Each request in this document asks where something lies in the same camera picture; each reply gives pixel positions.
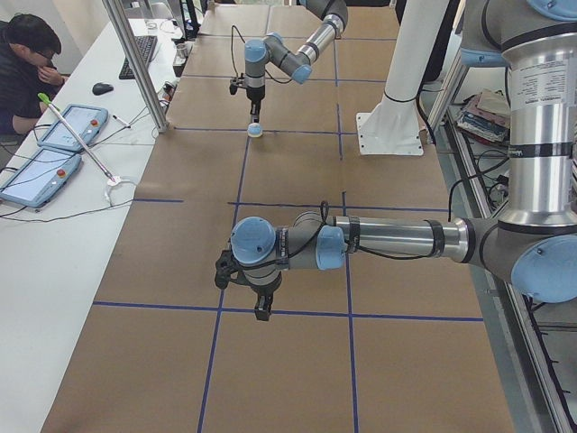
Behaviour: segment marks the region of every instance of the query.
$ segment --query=tablet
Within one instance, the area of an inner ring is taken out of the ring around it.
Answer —
[[[62,112],[62,116],[72,126],[74,131],[90,146],[100,129],[108,121],[108,110],[97,106],[81,106],[70,104]],[[38,141],[40,147],[50,147],[70,152],[81,152],[82,145],[59,120],[46,131]]]
[[[39,149],[1,188],[0,198],[42,207],[77,170],[81,157],[59,149]]]

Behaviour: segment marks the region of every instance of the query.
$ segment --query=person's hand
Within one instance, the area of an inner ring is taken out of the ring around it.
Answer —
[[[64,84],[64,78],[59,74],[59,72],[48,66],[38,67],[38,79],[43,83],[52,84],[56,87]]]

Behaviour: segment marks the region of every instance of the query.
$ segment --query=device screen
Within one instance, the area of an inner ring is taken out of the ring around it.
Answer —
[[[18,173],[2,192],[12,197],[33,200],[54,177],[56,170],[62,167],[69,159],[69,155],[51,150],[42,150],[36,155],[34,161]]]
[[[96,117],[98,110],[92,108],[84,108],[81,106],[73,106],[64,115],[64,118],[72,126],[72,129],[81,135],[90,125],[90,121]],[[56,126],[52,129],[48,136],[43,137],[44,142],[62,145],[62,146],[73,146],[76,144],[76,138],[72,136],[70,131],[66,129],[66,126],[62,122],[58,122]]]

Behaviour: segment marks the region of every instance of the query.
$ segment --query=black keyboard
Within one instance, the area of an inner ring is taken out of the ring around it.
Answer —
[[[152,54],[154,54],[154,48],[156,47],[157,38],[154,35],[145,36],[134,36],[136,39],[136,45],[141,52],[142,60],[146,66],[152,61]],[[134,72],[128,64],[128,59],[124,59],[123,68],[120,70],[118,75],[119,79],[134,79]]]

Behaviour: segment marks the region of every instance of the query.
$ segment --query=black hair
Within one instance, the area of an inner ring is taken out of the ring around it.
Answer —
[[[16,15],[4,28],[5,38],[10,43],[20,43],[32,51],[43,53],[52,50],[62,52],[58,35],[39,16],[32,14]]]

